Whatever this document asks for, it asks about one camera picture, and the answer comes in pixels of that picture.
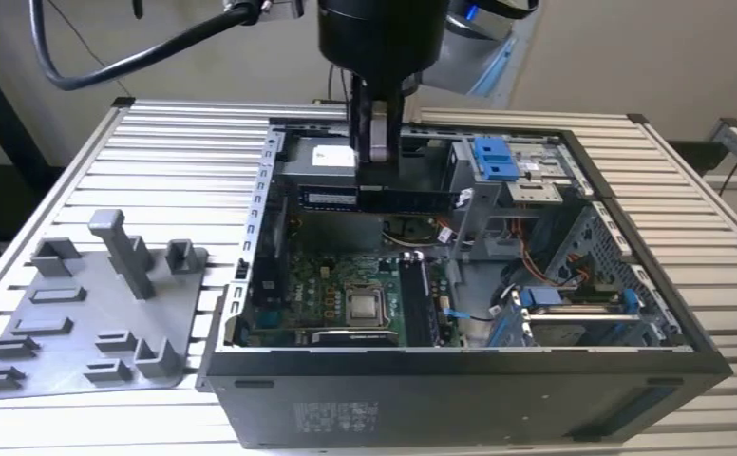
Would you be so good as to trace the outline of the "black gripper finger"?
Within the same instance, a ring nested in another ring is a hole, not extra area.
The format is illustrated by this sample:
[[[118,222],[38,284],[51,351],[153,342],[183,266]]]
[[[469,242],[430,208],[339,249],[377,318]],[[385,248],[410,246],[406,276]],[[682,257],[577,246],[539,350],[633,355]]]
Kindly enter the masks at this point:
[[[353,97],[349,105],[349,143],[355,153],[358,186],[387,187],[398,178],[399,129],[403,100]]]

